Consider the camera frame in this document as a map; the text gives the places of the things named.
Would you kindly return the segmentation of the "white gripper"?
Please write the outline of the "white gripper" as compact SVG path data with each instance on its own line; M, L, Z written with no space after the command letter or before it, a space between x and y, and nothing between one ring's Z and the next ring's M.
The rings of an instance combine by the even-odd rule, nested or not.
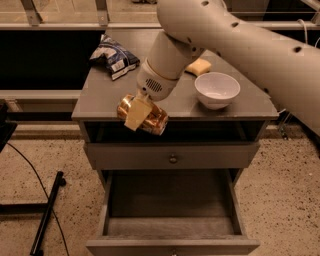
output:
M176 87L177 80L171 80L157 74L145 60L137 75L137 88L153 101L167 98ZM130 104L125 126L136 131L152 111L151 103L143 97L135 97Z

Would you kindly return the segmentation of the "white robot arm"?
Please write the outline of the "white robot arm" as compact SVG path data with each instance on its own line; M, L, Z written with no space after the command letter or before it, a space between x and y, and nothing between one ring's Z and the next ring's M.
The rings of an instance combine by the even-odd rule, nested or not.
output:
M167 98L204 50L220 55L320 134L320 49L238 19L222 0L158 0L162 30L137 75L137 91Z

